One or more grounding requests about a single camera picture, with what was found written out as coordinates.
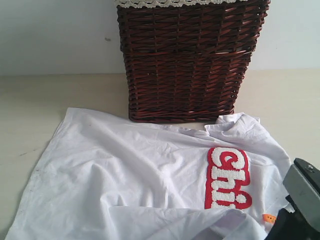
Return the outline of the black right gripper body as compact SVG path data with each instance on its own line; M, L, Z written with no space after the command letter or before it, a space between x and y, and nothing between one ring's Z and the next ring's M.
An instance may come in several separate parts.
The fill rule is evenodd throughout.
M320 232L307 222L293 199L289 195L285 199L293 206L294 212L280 209L265 240L319 240Z

